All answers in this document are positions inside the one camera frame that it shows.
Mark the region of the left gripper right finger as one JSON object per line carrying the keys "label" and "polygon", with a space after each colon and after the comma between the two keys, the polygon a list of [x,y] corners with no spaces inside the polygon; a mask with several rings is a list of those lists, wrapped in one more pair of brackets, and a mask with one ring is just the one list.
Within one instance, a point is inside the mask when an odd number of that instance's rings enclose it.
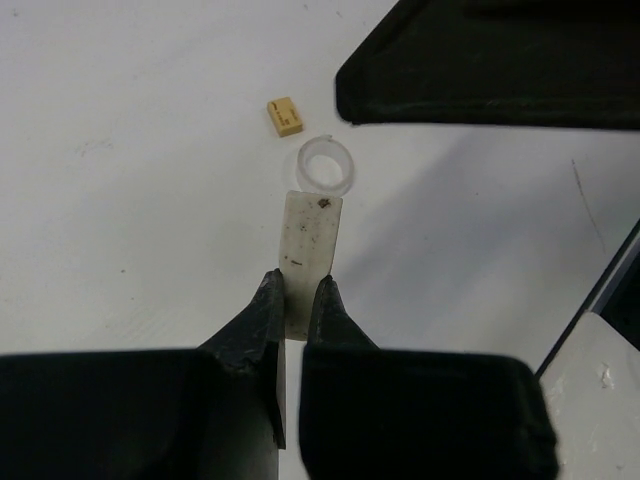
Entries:
{"label": "left gripper right finger", "polygon": [[301,458],[312,479],[554,479],[557,436],[532,370],[508,356],[378,347],[337,283],[303,351]]}

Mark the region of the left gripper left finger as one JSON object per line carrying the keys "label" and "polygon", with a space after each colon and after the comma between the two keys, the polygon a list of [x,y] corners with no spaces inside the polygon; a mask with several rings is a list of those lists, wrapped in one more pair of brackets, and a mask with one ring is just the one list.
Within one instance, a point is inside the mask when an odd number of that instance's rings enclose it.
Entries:
{"label": "left gripper left finger", "polygon": [[284,288],[195,348],[5,355],[5,479],[275,479],[286,446]]}

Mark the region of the yellow eraser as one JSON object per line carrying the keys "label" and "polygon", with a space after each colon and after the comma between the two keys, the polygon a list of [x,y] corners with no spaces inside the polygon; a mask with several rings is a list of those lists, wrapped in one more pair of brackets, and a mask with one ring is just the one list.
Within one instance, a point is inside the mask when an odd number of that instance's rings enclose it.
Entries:
{"label": "yellow eraser", "polygon": [[304,130],[302,118],[290,97],[282,97],[267,103],[267,113],[280,138],[301,133]]}

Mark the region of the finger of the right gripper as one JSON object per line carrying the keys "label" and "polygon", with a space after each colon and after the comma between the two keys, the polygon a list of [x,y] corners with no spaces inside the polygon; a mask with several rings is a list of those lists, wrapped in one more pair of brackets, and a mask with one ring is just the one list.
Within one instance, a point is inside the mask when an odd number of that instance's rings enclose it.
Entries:
{"label": "finger of the right gripper", "polygon": [[635,1],[400,1],[338,70],[354,125],[635,130]]}

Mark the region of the grey eraser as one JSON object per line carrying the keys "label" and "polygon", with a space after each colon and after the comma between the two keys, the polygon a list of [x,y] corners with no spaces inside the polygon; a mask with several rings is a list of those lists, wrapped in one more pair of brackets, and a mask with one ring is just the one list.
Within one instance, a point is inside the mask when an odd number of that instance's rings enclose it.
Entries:
{"label": "grey eraser", "polygon": [[279,245],[284,281],[285,337],[308,336],[315,293],[331,273],[343,200],[315,193],[286,195]]}

